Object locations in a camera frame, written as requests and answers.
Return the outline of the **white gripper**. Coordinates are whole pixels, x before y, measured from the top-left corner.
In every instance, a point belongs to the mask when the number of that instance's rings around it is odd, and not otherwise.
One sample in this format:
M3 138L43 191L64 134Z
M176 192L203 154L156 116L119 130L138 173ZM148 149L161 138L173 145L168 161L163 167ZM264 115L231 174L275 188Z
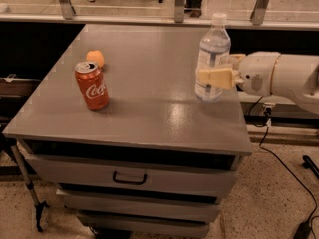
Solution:
M239 75L242 82L239 87L248 94L257 96L271 95L272 73L281 56L278 52L255 52L230 54L228 63L231 67L201 68L197 71L197 80L203 85L216 88L231 89L236 85Z

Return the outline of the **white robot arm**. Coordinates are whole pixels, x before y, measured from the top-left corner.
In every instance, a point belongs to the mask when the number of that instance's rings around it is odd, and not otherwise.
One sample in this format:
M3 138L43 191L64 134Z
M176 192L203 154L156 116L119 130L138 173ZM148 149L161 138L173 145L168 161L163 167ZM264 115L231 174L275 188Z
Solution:
M319 114L319 57L278 52L232 54L215 68L201 66L196 79L205 85L231 89L238 85L257 96L280 96L308 112Z

